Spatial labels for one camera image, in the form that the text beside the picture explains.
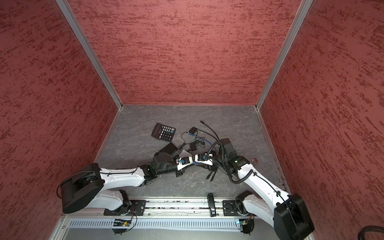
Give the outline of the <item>white network switch box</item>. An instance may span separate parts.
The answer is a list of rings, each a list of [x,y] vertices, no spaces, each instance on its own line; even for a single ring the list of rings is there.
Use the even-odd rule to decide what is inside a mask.
[[[177,162],[177,171],[180,171],[180,170],[182,170],[182,169],[184,169],[184,168],[187,168],[189,165],[181,165],[180,163],[179,163],[179,159],[180,158],[182,158],[182,157],[190,157],[190,160],[191,160],[191,163],[189,164],[189,165],[192,165],[193,164],[193,156],[192,156],[192,154],[190,154],[190,153],[188,153],[187,151],[185,151],[185,150],[183,150],[181,153],[180,153],[180,155],[179,155],[179,158],[176,160],[176,162]]]

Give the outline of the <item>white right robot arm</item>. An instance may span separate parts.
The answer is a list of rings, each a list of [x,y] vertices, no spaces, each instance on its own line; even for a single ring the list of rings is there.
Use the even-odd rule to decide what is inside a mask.
[[[234,150],[229,139],[214,142],[190,163],[212,164],[225,172],[233,184],[247,184],[252,191],[237,196],[242,215],[252,214],[271,225],[281,240],[304,240],[315,226],[302,197],[280,189],[256,170],[251,161]]]

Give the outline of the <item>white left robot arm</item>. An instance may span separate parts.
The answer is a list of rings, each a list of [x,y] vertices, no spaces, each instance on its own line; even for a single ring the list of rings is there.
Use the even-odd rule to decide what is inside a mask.
[[[159,175],[182,173],[197,157],[182,151],[178,156],[156,153],[150,164],[132,169],[105,169],[93,163],[64,180],[57,189],[64,214],[83,209],[103,209],[107,216],[126,216],[134,207],[125,187],[141,187]]]

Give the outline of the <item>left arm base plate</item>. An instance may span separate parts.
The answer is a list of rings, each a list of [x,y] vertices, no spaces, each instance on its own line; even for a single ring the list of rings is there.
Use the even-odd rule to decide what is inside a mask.
[[[146,207],[145,200],[124,201],[123,204],[114,211],[105,209],[104,216],[142,216]]]

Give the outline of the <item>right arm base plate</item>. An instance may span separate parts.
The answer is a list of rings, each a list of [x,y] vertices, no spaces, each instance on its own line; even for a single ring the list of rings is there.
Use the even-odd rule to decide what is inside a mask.
[[[225,217],[236,217],[239,216],[238,207],[235,200],[224,200],[223,203],[223,214]]]

